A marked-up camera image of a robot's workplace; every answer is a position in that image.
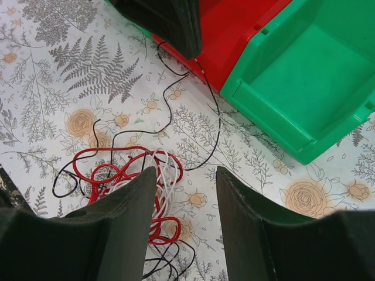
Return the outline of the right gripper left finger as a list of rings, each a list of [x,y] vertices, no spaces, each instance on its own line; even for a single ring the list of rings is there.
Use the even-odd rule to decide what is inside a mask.
[[[41,218],[1,173],[2,280],[141,280],[156,192],[145,169],[64,217]]]

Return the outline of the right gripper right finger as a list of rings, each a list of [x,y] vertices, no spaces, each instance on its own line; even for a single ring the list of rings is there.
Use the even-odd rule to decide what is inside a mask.
[[[374,212],[314,219],[243,184],[225,167],[216,190],[230,280],[373,280]]]

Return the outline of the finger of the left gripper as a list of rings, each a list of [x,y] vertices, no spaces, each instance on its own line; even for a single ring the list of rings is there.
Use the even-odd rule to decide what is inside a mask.
[[[113,0],[110,4],[184,58],[194,59],[202,52],[199,0]]]

